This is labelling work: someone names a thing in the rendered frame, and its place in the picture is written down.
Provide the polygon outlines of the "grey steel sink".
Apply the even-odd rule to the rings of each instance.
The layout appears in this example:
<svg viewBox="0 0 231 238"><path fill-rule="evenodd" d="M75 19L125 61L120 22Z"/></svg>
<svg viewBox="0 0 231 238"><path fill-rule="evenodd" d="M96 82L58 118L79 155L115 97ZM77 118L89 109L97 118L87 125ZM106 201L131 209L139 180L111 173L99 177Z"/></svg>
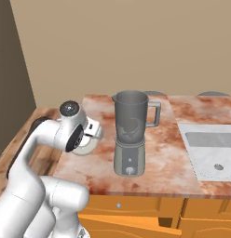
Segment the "grey steel sink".
<svg viewBox="0 0 231 238"><path fill-rule="evenodd" d="M179 123L199 181L231 181L231 125Z"/></svg>

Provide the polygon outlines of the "grey blender with jug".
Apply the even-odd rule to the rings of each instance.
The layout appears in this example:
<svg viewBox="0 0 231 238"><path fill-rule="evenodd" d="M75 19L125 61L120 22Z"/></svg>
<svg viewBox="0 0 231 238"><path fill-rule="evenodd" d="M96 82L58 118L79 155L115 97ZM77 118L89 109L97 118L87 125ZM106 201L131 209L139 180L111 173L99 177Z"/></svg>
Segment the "grey blender with jug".
<svg viewBox="0 0 231 238"><path fill-rule="evenodd" d="M114 171L122 177L139 177L145 170L145 129L159 125L161 103L142 91L124 90L115 104Z"/></svg>

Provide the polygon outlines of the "dark grey round stool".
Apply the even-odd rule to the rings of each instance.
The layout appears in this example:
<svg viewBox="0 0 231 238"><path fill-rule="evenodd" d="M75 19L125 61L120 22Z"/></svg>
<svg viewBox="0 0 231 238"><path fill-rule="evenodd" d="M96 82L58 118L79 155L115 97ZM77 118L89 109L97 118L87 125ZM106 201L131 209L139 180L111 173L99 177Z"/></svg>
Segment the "dark grey round stool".
<svg viewBox="0 0 231 238"><path fill-rule="evenodd" d="M218 91L206 91L206 92L199 93L198 96L230 97L230 95L225 94L223 92L218 92Z"/></svg>

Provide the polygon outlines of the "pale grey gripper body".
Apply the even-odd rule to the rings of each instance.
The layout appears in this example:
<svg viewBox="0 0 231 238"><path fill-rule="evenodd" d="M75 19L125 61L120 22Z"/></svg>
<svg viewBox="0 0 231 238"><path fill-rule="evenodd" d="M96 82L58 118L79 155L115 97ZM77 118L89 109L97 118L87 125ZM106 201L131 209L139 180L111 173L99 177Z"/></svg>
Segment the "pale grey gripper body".
<svg viewBox="0 0 231 238"><path fill-rule="evenodd" d="M95 139L102 139L103 137L103 128L100 124L96 125Z"/></svg>

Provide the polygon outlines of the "orange wooden cupboard door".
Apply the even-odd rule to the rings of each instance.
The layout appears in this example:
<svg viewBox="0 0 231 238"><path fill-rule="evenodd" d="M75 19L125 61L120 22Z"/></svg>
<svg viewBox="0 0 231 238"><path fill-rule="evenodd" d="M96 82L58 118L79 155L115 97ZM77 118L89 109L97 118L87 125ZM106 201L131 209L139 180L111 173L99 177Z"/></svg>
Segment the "orange wooden cupboard door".
<svg viewBox="0 0 231 238"><path fill-rule="evenodd" d="M181 238L177 229L161 227L158 218L79 215L91 238Z"/></svg>
<svg viewBox="0 0 231 238"><path fill-rule="evenodd" d="M231 238L231 220L180 218L181 238Z"/></svg>

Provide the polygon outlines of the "pale round blender lid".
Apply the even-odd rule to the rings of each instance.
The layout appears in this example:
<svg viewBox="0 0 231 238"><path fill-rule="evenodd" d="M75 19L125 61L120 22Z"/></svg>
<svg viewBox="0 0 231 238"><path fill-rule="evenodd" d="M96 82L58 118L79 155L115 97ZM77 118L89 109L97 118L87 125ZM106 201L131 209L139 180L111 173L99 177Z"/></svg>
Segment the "pale round blender lid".
<svg viewBox="0 0 231 238"><path fill-rule="evenodd" d="M84 136L79 146L73 150L73 153L80 156L90 154L98 146L98 143L98 139Z"/></svg>

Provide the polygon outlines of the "orange wooden drawer front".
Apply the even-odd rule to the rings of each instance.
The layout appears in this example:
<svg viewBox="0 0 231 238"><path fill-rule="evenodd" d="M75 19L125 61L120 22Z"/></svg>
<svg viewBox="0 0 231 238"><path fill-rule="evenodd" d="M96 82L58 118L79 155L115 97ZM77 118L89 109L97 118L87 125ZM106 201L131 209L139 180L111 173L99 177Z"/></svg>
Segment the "orange wooden drawer front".
<svg viewBox="0 0 231 238"><path fill-rule="evenodd" d="M231 200L185 199L182 217L231 220Z"/></svg>
<svg viewBox="0 0 231 238"><path fill-rule="evenodd" d="M82 214L172 218L180 214L182 203L171 197L91 195Z"/></svg>

